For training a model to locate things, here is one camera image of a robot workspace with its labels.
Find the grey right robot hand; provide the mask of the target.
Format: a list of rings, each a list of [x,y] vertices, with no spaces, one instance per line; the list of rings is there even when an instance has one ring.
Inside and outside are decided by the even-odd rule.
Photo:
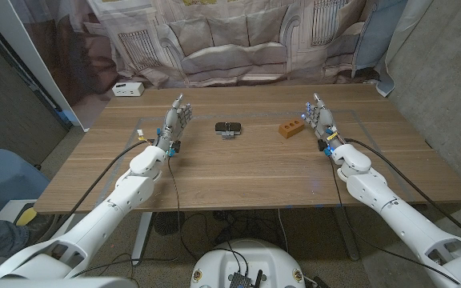
[[[314,131],[319,150],[332,153],[343,145],[344,141],[340,138],[332,113],[324,101],[317,93],[314,93],[313,97],[314,101],[306,104],[306,111],[301,118]]]

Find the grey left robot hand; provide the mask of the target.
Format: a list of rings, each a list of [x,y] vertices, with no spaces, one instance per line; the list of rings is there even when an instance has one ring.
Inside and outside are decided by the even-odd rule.
[[[192,107],[190,103],[182,104],[183,94],[180,94],[166,112],[162,128],[159,131],[155,145],[164,151],[182,137],[182,132],[192,119]]]

